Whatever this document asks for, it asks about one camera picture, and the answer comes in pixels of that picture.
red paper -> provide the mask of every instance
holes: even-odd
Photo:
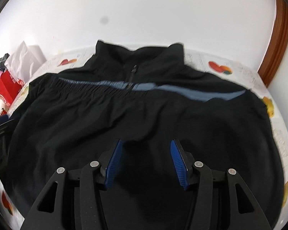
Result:
[[[22,86],[14,80],[8,70],[6,70],[0,77],[0,98],[10,107],[20,92]]]

